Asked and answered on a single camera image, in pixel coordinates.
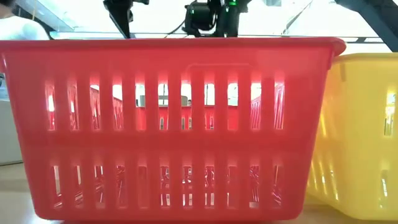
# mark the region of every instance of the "basket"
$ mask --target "basket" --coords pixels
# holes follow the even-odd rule
[[[295,218],[326,73],[345,49],[329,38],[0,46],[35,211],[57,220]],[[181,104],[183,83],[192,106]],[[206,83],[215,85],[214,106],[204,104]],[[235,107],[229,83],[238,84]],[[261,101],[251,101],[252,83]],[[138,84],[145,108],[136,106]]]
[[[398,54],[353,54],[326,81],[308,192],[363,220],[398,220]]]

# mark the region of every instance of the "white shirt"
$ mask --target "white shirt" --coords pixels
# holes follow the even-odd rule
[[[37,22],[18,16],[0,19],[0,40],[49,40]]]

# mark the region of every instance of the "red plastic basket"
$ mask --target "red plastic basket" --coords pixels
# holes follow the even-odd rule
[[[183,39],[0,49],[38,216],[284,220],[302,209],[326,72],[345,45]],[[160,83],[168,107],[158,106]],[[182,83],[192,106],[181,106]],[[215,84],[215,106],[204,104],[206,83]],[[238,83],[238,106],[228,106],[229,83]],[[262,87],[253,101],[252,83]],[[145,108],[136,106],[137,84]]]

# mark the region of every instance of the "person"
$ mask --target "person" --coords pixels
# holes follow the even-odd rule
[[[37,22],[12,13],[16,0],[0,0],[0,40],[49,40]]]

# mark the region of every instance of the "yellow plastic basket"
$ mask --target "yellow plastic basket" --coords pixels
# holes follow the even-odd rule
[[[398,54],[353,54],[329,72],[308,192],[363,220],[398,220]]]

